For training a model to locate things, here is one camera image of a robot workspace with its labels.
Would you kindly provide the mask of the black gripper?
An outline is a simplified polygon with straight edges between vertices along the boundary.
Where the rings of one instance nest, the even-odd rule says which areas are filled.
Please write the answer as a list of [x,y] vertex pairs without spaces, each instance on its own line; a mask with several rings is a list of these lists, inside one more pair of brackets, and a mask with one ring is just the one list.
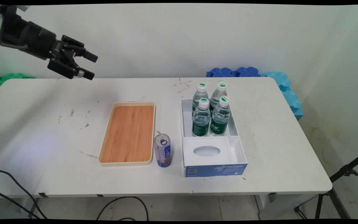
[[74,38],[63,35],[61,40],[56,39],[56,34],[34,24],[31,21],[20,20],[19,50],[33,55],[42,60],[50,58],[47,68],[66,78],[82,77],[93,80],[95,74],[79,66],[65,64],[53,57],[65,57],[63,50],[73,52],[74,57],[84,57],[96,62],[98,56],[85,49],[85,45]]

